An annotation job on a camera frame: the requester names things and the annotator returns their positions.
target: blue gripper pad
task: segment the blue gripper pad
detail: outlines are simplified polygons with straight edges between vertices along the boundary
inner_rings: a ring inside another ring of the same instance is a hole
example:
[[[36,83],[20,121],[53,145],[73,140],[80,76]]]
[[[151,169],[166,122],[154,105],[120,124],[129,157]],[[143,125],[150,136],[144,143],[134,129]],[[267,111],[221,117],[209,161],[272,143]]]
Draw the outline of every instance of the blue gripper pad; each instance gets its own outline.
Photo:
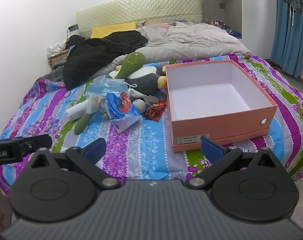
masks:
[[[81,151],[83,156],[95,165],[106,153],[106,141],[99,138],[82,148]]]
[[[214,141],[204,138],[202,139],[202,154],[214,164],[219,159],[225,156],[227,149]]]

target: open box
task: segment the open box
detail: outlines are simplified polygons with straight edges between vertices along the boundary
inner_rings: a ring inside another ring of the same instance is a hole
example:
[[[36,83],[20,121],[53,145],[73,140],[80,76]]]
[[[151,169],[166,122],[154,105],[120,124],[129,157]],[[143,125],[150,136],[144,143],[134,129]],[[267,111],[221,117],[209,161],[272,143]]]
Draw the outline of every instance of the open box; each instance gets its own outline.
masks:
[[[173,151],[201,148],[209,137],[220,144],[266,135],[275,101],[232,60],[166,66]]]

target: penguin plush toy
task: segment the penguin plush toy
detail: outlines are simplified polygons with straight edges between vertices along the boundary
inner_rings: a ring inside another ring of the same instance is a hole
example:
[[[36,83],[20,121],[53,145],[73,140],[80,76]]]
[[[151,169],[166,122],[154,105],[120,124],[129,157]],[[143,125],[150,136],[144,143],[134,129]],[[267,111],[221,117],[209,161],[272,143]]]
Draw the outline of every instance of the penguin plush toy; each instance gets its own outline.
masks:
[[[116,78],[121,66],[117,66],[115,71],[106,75],[106,78]],[[143,66],[125,78],[125,82],[133,85],[136,84],[135,90],[145,95],[150,95],[158,89],[164,89],[167,86],[166,68]]]

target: black jacket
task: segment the black jacket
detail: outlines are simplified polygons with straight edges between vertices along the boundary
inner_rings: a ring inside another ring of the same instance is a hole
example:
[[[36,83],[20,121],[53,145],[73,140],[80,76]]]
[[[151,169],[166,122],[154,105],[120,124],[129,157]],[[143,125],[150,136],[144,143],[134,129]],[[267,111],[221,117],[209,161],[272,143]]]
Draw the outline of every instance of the black jacket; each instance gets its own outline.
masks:
[[[68,90],[83,84],[116,57],[134,52],[148,40],[138,31],[114,32],[105,38],[83,41],[72,48],[67,58],[63,79]]]

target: blue curtain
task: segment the blue curtain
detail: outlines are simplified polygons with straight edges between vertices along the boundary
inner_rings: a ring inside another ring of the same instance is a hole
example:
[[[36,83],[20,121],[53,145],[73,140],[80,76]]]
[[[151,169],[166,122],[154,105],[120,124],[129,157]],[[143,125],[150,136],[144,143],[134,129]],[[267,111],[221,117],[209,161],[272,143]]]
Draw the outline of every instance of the blue curtain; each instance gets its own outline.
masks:
[[[294,13],[292,25],[289,6],[284,0],[277,0],[276,31],[270,61],[296,78],[303,68],[303,12],[300,15]]]

